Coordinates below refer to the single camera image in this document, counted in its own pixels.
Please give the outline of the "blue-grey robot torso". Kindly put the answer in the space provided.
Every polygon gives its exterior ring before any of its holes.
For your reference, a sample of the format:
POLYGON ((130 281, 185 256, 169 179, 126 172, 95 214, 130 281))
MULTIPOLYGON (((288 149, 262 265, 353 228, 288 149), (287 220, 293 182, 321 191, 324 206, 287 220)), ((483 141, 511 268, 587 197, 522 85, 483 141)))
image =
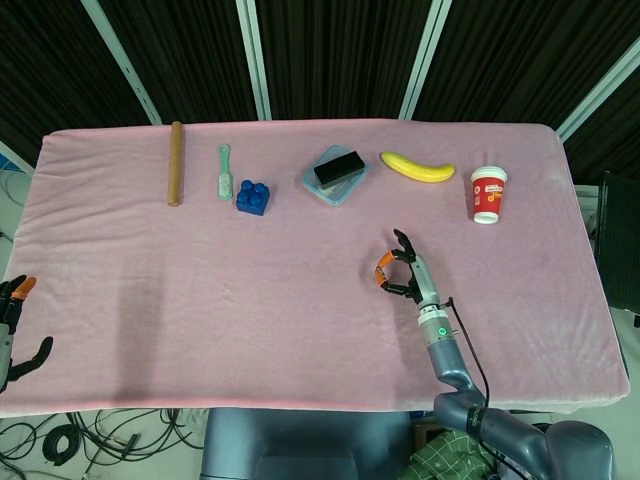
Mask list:
POLYGON ((397 480, 412 451, 406 412, 213 408, 199 480, 397 480))

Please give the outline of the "green checkered cloth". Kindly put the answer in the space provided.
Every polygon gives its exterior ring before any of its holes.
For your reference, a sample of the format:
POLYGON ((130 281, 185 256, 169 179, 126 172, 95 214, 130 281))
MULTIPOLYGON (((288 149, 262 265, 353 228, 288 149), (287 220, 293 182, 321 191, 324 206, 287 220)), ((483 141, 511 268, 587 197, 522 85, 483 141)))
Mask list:
POLYGON ((467 434, 447 430, 414 452, 398 480, 489 480, 496 462, 467 434))

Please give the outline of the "clear blue plastic container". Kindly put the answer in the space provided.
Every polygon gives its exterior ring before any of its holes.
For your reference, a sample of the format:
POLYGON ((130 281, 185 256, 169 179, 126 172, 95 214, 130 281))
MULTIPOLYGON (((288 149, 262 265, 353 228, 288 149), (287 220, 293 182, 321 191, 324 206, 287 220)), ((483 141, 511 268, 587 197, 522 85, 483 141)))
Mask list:
POLYGON ((342 145, 330 146, 322 155, 319 156, 304 172, 302 176, 303 186, 320 200, 332 206, 340 206, 354 192, 354 190, 362 183, 369 173, 369 165, 364 164, 364 168, 360 173, 353 174, 346 179, 329 187, 322 187, 315 172, 316 166, 323 165, 340 156, 354 153, 353 149, 342 145))

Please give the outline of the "black rectangular box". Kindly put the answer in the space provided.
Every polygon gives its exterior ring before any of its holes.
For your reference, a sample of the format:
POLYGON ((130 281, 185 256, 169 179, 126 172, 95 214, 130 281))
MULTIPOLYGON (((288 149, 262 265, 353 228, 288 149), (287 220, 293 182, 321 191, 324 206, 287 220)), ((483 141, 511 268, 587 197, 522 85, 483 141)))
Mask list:
POLYGON ((319 164, 313 168, 316 179, 322 188, 328 188, 353 175, 360 174, 365 163, 357 152, 351 151, 319 164))

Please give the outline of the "red paper cup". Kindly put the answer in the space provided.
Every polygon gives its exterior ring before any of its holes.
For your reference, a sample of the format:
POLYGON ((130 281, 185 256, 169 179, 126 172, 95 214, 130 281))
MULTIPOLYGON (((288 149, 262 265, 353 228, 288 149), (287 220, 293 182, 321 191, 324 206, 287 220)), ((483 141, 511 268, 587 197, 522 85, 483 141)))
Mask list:
POLYGON ((473 220, 483 225, 499 221, 508 176, 498 166, 483 166, 471 175, 473 220))

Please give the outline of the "brown wooden rolling pin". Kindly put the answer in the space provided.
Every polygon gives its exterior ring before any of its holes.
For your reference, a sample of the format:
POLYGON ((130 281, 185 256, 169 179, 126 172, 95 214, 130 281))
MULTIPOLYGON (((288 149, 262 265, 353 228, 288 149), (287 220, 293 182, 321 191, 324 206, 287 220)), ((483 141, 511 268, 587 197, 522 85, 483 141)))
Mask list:
POLYGON ((179 121, 171 124, 167 203, 177 207, 182 203, 184 175, 184 126, 179 121))

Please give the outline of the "pink table cloth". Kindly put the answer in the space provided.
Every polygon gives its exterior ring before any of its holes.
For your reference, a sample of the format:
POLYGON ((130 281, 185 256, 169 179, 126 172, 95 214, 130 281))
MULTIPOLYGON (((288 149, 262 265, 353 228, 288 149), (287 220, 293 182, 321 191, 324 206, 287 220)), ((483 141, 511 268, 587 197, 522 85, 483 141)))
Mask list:
POLYGON ((504 409, 571 412, 630 390, 562 144, 538 124, 385 119, 189 125, 184 200, 166 201, 166 126, 46 136, 8 277, 33 276, 14 357, 44 365, 0 417, 119 407, 422 410, 443 391, 418 310, 380 289, 404 232, 453 298, 504 409), (233 197, 218 197, 228 144, 233 197), (302 184, 330 146, 369 173, 340 206, 302 184), (381 160, 452 164, 441 183, 381 160), (499 221, 473 220, 472 173, 504 169, 499 221), (263 216, 240 212, 263 183, 263 216))

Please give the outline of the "white aluminium frame post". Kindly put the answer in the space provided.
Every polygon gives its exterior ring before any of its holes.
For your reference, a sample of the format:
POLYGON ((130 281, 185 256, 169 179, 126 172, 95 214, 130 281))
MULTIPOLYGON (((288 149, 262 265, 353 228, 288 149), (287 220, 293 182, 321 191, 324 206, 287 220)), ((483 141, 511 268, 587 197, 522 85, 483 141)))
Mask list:
POLYGON ((143 111, 145 112, 149 122, 152 125, 161 125, 163 123, 161 116, 149 93, 147 92, 147 89, 145 88, 141 78, 135 70, 99 0, 80 0, 80 2, 89 18, 91 19, 93 25, 95 26, 99 36, 105 43, 107 49, 109 50, 113 59, 123 73, 134 95, 139 101, 143 111))
POLYGON ((427 79, 453 0, 431 0, 398 119, 411 120, 427 79))
POLYGON ((639 67, 640 36, 635 39, 556 129, 559 139, 562 142, 566 142, 639 67))
POLYGON ((6 143, 0 140, 0 155, 4 156, 12 164, 29 176, 33 176, 35 168, 26 162, 20 155, 11 149, 6 143))
POLYGON ((259 121, 272 119, 256 0, 235 0, 259 121))

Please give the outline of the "blue toy building block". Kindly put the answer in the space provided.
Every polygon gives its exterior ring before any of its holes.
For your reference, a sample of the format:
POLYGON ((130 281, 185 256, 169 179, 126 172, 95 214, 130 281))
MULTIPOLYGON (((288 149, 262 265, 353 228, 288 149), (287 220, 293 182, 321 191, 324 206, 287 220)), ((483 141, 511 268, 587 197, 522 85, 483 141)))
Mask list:
POLYGON ((240 212, 263 216, 270 198, 270 189, 263 183, 254 183, 248 179, 240 184, 236 195, 236 208, 240 212))

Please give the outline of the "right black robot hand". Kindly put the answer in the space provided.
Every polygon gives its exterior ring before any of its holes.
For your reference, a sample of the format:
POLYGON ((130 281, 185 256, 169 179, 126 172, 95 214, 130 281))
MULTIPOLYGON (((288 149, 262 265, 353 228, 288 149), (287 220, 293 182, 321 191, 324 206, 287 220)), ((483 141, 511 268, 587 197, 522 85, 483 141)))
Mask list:
POLYGON ((375 269, 381 269, 384 277, 377 278, 374 269, 377 285, 387 293, 413 300, 419 309, 440 305, 440 296, 425 260, 416 253, 404 232, 393 229, 393 234, 398 241, 399 248, 387 251, 378 261, 375 269), (411 277, 406 285, 393 283, 387 278, 385 268, 394 261, 408 266, 411 277))

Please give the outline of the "black monitor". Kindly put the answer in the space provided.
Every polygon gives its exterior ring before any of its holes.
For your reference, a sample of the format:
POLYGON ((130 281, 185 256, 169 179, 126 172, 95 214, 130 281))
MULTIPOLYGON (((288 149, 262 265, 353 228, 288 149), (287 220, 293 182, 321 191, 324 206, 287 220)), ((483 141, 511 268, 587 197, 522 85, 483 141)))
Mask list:
POLYGON ((609 305, 640 317, 640 181, 604 175, 595 257, 609 305))

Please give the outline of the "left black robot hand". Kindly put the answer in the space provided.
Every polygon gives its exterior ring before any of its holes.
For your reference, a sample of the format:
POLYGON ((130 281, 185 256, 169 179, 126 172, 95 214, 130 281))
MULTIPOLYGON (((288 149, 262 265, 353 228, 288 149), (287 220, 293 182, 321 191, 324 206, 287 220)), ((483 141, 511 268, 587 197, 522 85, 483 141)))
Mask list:
POLYGON ((19 364, 13 361, 13 340, 23 304, 36 283, 35 277, 26 275, 0 283, 0 394, 9 383, 39 369, 48 359, 54 345, 54 338, 47 336, 31 359, 19 364))

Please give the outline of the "green plastic brush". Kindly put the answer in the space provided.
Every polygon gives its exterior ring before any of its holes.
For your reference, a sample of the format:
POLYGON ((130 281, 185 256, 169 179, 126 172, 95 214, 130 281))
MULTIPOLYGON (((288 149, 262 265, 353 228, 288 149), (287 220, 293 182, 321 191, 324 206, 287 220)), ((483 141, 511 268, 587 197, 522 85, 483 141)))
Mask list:
POLYGON ((221 144, 218 146, 218 197, 223 201, 229 201, 233 197, 233 177, 230 170, 230 151, 231 148, 228 144, 221 144))

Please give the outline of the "yellow banana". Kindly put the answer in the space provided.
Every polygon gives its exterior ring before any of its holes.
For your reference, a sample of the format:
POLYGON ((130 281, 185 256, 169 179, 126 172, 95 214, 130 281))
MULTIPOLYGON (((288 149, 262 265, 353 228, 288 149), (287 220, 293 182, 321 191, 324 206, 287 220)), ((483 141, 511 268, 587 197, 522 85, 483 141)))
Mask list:
POLYGON ((394 172, 423 183, 445 182, 453 177, 456 171, 455 166, 452 164, 423 165, 395 152, 382 152, 380 158, 394 172))

